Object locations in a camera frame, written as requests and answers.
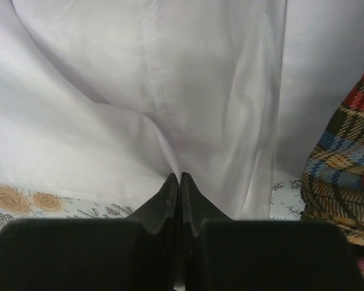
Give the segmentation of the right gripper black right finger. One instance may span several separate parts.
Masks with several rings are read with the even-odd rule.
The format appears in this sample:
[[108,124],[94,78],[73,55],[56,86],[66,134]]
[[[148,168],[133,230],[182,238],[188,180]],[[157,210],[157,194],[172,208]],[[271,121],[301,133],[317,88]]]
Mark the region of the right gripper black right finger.
[[364,290],[340,230],[327,222],[236,221],[182,174],[187,290]]

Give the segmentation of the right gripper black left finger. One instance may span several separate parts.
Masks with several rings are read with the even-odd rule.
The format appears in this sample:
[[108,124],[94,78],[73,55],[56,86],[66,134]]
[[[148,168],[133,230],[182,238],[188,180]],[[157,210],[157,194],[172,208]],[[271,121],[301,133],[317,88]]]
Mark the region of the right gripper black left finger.
[[127,218],[17,219],[0,230],[0,290],[172,290],[178,181]]

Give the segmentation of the white long sleeve shirt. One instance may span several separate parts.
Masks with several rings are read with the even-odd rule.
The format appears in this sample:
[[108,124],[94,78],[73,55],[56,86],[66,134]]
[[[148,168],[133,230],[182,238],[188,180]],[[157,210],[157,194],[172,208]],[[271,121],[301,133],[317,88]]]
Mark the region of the white long sleeve shirt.
[[268,216],[364,71],[364,1],[0,1],[0,182]]

